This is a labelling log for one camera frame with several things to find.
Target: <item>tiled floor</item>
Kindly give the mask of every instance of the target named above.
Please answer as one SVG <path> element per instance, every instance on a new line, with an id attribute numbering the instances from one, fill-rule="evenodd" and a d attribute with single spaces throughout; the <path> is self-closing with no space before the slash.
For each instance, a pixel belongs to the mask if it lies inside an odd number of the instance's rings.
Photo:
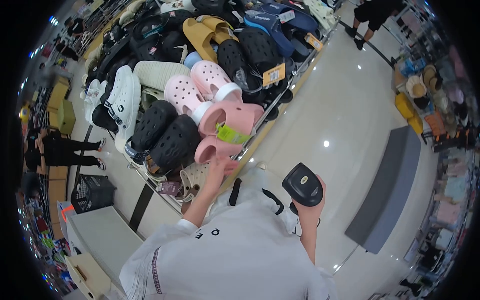
<path id="1" fill-rule="evenodd" d="M 342 20 L 348 25 L 353 23 L 354 8 L 347 2 L 342 10 Z M 365 30 L 366 25 L 362 24 L 359 33 L 364 34 Z M 398 55 L 398 42 L 384 28 L 375 33 L 371 42 L 388 58 Z M 316 261 L 331 273 L 357 246 L 344 232 L 370 188 L 390 130 L 407 124 L 394 106 L 392 69 L 369 46 L 364 48 L 358 51 L 339 26 L 309 79 L 246 166 L 266 162 L 267 188 L 286 205 L 290 199 L 281 188 L 281 181 L 298 162 L 322 176 L 327 185 L 326 205 L 318 227 Z M 75 70 L 69 97 L 77 118 L 72 138 L 80 141 L 89 128 L 83 117 L 83 100 L 78 97 L 83 74 L 80 65 Z M 107 170 L 82 167 L 80 172 L 107 175 L 118 188 L 114 205 L 130 219 L 144 182 L 135 171 L 126 168 L 127 161 L 107 132 L 94 126 L 89 141 L 102 137 L 107 137 L 108 143 L 101 153 L 93 155 L 105 161 Z M 410 271 L 402 258 L 425 213 L 436 163 L 437 156 L 422 144 L 409 198 L 382 250 L 375 255 L 358 247 L 335 274 L 341 300 L 366 300 L 375 292 L 387 292 Z M 70 192 L 75 171 L 73 167 Z M 154 194 L 138 232 L 148 237 L 158 224 L 178 219 Z"/>

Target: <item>navy slipper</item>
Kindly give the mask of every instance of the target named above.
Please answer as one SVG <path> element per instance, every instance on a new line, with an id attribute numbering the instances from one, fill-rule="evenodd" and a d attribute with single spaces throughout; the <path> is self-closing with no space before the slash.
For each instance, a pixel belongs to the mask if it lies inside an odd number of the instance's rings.
<path id="1" fill-rule="evenodd" d="M 275 15 L 279 15 L 284 12 L 288 12 L 290 10 L 294 10 L 295 13 L 295 18 L 291 19 L 287 23 L 295 28 L 298 28 L 300 30 L 307 32 L 314 32 L 315 29 L 318 28 L 318 23 L 313 19 L 311 16 L 308 14 L 304 13 L 301 11 L 301 8 L 293 5 L 293 6 L 287 6 L 282 3 L 271 3 L 271 4 L 264 4 L 262 5 L 258 11 L 259 12 L 266 12 L 266 13 L 272 13 Z"/>
<path id="2" fill-rule="evenodd" d="M 179 115 L 150 149 L 150 157 L 160 167 L 159 172 L 165 175 L 180 166 L 193 163 L 200 139 L 193 119 L 185 114 Z"/>
<path id="3" fill-rule="evenodd" d="M 280 27 L 280 20 L 271 14 L 246 11 L 243 20 L 249 27 L 259 28 L 268 33 L 275 41 L 278 52 L 284 57 L 290 57 L 295 50 L 292 43 L 285 37 Z"/>
<path id="4" fill-rule="evenodd" d="M 125 144 L 125 153 L 143 161 L 148 155 L 146 150 L 155 145 L 176 117 L 177 110 L 172 104 L 165 100 L 155 101 L 135 126 L 132 137 Z"/>

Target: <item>store aisle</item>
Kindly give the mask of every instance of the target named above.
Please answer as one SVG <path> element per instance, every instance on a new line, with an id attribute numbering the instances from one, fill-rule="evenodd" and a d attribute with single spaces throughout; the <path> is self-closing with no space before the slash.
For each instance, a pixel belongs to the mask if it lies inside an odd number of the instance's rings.
<path id="1" fill-rule="evenodd" d="M 357 7 L 355 4 L 353 4 L 355 2 L 358 2 L 358 0 L 352 0 L 352 2 L 345 1 L 340 11 L 341 21 L 350 27 L 352 27 L 353 19 L 355 17 L 353 12 L 353 10 Z M 365 35 L 365 32 L 367 31 L 367 29 L 368 29 L 368 23 L 361 23 L 358 28 L 358 33 L 363 36 Z M 345 30 L 345 29 L 343 26 L 339 25 L 338 30 Z M 390 60 L 391 57 L 396 58 L 399 55 L 398 50 L 400 49 L 400 43 L 383 26 L 381 26 L 380 29 L 375 32 L 373 37 L 370 39 L 370 43 L 374 45 L 388 60 Z M 370 46 L 364 45 L 364 49 L 366 50 L 367 48 L 371 49 Z"/>
<path id="2" fill-rule="evenodd" d="M 339 26 L 315 69 L 253 153 L 245 169 L 267 163 L 268 189 L 285 204 L 282 179 L 303 162 L 327 185 L 318 227 L 317 265 L 335 275 L 342 300 L 387 291 L 408 273 L 403 262 L 425 213 L 437 155 L 422 144 L 410 196 L 387 243 L 377 255 L 344 232 L 363 202 L 383 157 L 390 130 L 406 126 L 394 106 L 391 67 L 370 47 L 358 51 Z"/>

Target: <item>black basket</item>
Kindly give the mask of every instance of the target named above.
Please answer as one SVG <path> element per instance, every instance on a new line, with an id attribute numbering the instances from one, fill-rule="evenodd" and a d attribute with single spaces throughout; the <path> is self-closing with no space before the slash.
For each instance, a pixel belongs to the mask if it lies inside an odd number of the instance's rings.
<path id="1" fill-rule="evenodd" d="M 70 202 L 78 214 L 110 206 L 116 189 L 106 176 L 80 174 Z"/>

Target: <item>beige slipper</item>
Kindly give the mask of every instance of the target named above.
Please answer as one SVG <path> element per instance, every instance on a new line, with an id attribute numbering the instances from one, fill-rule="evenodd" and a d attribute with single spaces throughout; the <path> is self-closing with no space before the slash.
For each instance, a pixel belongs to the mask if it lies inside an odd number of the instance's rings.
<path id="1" fill-rule="evenodd" d="M 220 18 L 202 15 L 197 18 L 197 21 L 202 22 L 203 25 L 214 31 L 212 39 L 219 45 L 228 39 L 239 41 L 229 28 L 228 23 Z"/>
<path id="2" fill-rule="evenodd" d="M 214 31 L 193 18 L 183 22 L 183 33 L 204 60 L 218 63 L 216 53 L 210 45 Z"/>

